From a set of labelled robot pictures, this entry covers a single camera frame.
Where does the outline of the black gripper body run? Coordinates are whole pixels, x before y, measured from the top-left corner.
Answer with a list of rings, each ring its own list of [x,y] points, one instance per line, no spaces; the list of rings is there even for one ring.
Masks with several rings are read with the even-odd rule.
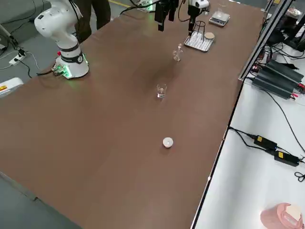
[[[193,5],[188,5],[188,15],[190,16],[189,22],[195,23],[195,19],[198,16],[198,8]]]

